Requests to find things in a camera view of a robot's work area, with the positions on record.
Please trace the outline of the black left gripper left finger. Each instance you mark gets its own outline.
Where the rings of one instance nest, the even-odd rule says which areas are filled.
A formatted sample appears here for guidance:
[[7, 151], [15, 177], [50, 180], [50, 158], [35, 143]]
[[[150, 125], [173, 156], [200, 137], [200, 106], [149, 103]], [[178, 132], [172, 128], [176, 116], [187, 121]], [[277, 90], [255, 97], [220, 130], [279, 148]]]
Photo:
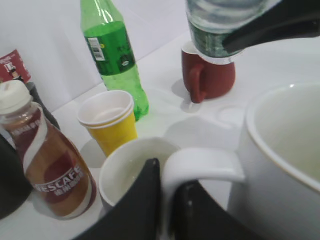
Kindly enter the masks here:
[[155, 240], [160, 208], [160, 162], [147, 159], [120, 201], [76, 240]]

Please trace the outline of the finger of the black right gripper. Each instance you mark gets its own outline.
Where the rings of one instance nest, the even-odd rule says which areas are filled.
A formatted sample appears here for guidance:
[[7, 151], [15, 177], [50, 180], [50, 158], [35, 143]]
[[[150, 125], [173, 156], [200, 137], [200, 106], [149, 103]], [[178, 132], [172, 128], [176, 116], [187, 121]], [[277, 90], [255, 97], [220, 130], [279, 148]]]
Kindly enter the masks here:
[[318, 0], [281, 0], [258, 18], [233, 31], [222, 45], [226, 51], [238, 51], [268, 42], [319, 35]]

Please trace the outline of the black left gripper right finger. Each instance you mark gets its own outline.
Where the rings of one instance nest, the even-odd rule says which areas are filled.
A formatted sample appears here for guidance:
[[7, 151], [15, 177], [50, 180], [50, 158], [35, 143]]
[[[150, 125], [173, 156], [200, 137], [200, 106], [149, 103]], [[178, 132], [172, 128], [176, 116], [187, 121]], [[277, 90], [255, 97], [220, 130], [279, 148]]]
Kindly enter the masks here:
[[181, 185], [173, 200], [176, 240], [261, 240], [262, 237], [227, 213], [199, 181]]

